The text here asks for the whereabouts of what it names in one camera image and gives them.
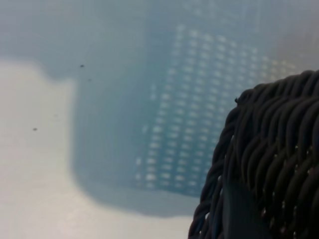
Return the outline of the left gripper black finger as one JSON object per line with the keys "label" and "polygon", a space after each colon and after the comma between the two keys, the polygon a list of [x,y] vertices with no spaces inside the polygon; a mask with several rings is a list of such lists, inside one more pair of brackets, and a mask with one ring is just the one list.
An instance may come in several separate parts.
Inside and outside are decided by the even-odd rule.
{"label": "left gripper black finger", "polygon": [[236,181],[223,187],[223,233],[226,239],[271,239],[250,192]]}

